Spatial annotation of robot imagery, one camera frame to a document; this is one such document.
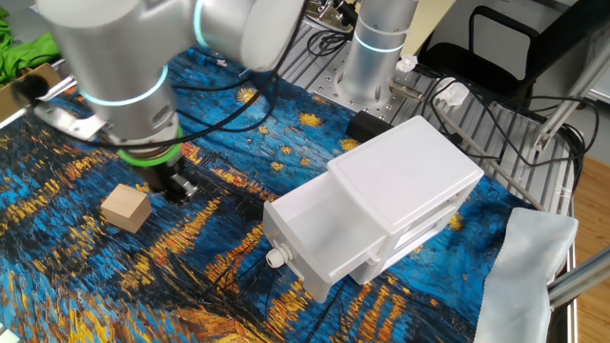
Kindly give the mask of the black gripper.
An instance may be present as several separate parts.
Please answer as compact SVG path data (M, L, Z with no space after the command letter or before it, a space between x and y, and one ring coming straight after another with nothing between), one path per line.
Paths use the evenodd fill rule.
M151 167L138 167L137 173L154 192L162 192L174 203L188 202L197 192L197 186L184 176L184 160L164 162Z

